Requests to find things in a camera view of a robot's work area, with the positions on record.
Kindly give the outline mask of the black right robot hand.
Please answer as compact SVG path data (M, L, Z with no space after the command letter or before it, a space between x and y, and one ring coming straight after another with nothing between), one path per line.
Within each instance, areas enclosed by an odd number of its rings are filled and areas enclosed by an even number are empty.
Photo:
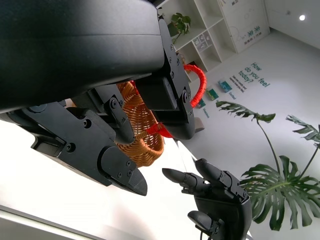
M221 170L204 158L195 161L197 174L163 168L170 181L192 195L197 206L187 216L210 240L245 240L252 222L249 194L229 171Z

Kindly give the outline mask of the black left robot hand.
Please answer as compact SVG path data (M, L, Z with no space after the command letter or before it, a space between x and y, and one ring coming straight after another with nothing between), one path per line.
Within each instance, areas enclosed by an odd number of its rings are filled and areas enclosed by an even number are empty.
M1 120L75 173L145 196L144 176L116 145L134 140L117 88L129 81L174 138L193 137L188 79L153 3L1 1Z

